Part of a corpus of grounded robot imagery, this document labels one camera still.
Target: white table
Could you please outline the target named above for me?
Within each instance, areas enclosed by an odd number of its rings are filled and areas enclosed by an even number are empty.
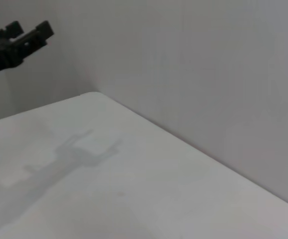
[[[288,239],[288,204],[88,93],[0,120],[0,239]]]

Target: table surface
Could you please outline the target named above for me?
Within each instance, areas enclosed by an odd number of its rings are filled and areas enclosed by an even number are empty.
[[[288,204],[100,93],[0,120],[0,239],[288,239]]]

